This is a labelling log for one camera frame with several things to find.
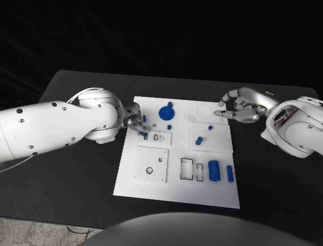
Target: black tabletop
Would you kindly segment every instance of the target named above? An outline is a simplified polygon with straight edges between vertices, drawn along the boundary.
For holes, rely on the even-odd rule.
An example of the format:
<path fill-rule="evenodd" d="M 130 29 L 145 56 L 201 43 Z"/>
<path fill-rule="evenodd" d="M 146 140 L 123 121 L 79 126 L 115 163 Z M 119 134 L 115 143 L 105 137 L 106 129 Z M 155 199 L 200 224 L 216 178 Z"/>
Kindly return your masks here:
<path fill-rule="evenodd" d="M 40 102 L 67 101 L 89 87 L 107 89 L 120 101 L 133 96 L 218 101 L 243 86 L 283 100 L 316 97 L 302 87 L 60 71 Z M 0 217 L 102 229 L 142 215 L 203 212 L 244 218 L 323 245 L 323 157 L 295 158 L 266 142 L 259 136 L 265 119 L 254 124 L 229 120 L 229 126 L 240 210 L 113 196 L 122 129 L 113 142 L 83 139 L 0 174 Z"/>

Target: gray floor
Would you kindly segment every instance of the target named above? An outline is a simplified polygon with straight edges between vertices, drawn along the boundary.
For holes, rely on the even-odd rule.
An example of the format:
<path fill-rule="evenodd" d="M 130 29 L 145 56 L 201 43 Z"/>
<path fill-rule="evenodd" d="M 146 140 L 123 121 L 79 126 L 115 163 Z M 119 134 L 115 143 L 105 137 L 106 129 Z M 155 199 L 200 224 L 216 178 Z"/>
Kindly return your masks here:
<path fill-rule="evenodd" d="M 70 227 L 76 232 L 86 229 Z M 84 234 L 73 234 L 66 226 L 0 218 L 0 246 L 74 246 Z"/>

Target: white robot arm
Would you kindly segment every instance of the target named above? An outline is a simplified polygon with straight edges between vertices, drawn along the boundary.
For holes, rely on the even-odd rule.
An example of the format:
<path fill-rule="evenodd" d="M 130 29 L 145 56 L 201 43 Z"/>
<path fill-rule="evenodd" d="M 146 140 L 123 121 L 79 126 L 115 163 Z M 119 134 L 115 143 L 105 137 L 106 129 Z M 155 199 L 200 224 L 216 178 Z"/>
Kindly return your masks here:
<path fill-rule="evenodd" d="M 260 136 L 288 154 L 305 158 L 314 151 L 323 155 L 323 101 L 309 97 L 280 102 L 270 93 L 240 88 L 226 93 L 218 106 L 236 97 L 237 111 L 214 111 L 214 115 L 253 123 L 263 115 L 266 129 Z"/>
<path fill-rule="evenodd" d="M 79 105 L 71 105 L 77 97 Z M 89 88 L 67 102 L 51 101 L 0 111 L 0 162 L 63 148 L 84 137 L 103 144 L 119 128 L 146 132 L 136 103 L 122 105 L 102 88 Z"/>

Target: small blue part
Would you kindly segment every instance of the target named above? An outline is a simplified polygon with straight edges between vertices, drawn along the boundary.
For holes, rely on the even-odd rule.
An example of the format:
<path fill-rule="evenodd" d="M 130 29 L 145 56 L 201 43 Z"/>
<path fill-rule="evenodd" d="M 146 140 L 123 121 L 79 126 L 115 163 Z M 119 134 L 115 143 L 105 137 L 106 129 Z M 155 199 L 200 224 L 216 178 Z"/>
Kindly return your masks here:
<path fill-rule="evenodd" d="M 226 166 L 226 169 L 227 169 L 227 179 L 229 179 L 229 182 L 233 182 L 231 166 Z"/>
<path fill-rule="evenodd" d="M 218 162 L 216 160 L 210 160 L 207 162 L 207 166 L 208 166 L 208 180 L 213 182 L 220 181 Z"/>
<path fill-rule="evenodd" d="M 195 145 L 200 145 L 201 144 L 201 141 L 203 141 L 203 138 L 201 137 L 197 137 Z"/>
<path fill-rule="evenodd" d="M 174 117 L 174 110 L 172 110 L 172 104 L 168 102 L 165 107 L 161 107 L 158 111 L 158 116 L 162 120 L 169 120 Z"/>

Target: white board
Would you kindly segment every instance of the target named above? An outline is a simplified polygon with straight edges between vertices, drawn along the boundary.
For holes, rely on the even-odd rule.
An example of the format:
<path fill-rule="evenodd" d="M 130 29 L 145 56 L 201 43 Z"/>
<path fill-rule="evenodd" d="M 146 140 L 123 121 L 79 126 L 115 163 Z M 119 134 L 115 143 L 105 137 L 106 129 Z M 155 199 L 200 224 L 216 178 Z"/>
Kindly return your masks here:
<path fill-rule="evenodd" d="M 148 136 L 148 140 L 143 140 L 142 136 L 138 136 L 136 132 L 128 129 L 113 195 L 239 209 L 227 119 L 213 115 L 213 111 L 226 110 L 226 106 L 218 108 L 214 102 L 152 97 L 135 97 L 133 101 L 139 104 L 141 114 L 145 115 L 142 124 L 151 133 L 171 133 L 171 135 L 162 134 L 169 137 L 169 145 L 168 138 L 164 142 L 158 141 L 154 144 L 152 136 Z M 158 111 L 161 107 L 167 106 L 168 101 L 172 103 L 174 118 L 162 120 Z M 207 124 L 213 126 L 210 131 L 205 131 L 205 128 L 203 129 Z M 195 139 L 190 138 L 200 135 L 204 136 L 203 142 L 197 146 L 200 148 L 194 149 L 195 147 L 190 142 L 192 143 Z M 151 176 L 145 174 L 143 169 L 146 167 L 143 163 L 141 167 L 136 163 L 139 147 L 167 150 L 165 180 L 161 180 L 162 182 L 152 182 L 154 178 L 148 180 Z M 181 159 L 192 160 L 192 180 L 180 179 Z M 210 160 L 218 161 L 218 182 L 208 180 L 207 163 Z M 195 181 L 197 164 L 201 164 L 201 181 Z M 227 165 L 231 166 L 233 182 L 227 181 Z M 141 170 L 142 178 L 133 177 L 135 170 Z"/>

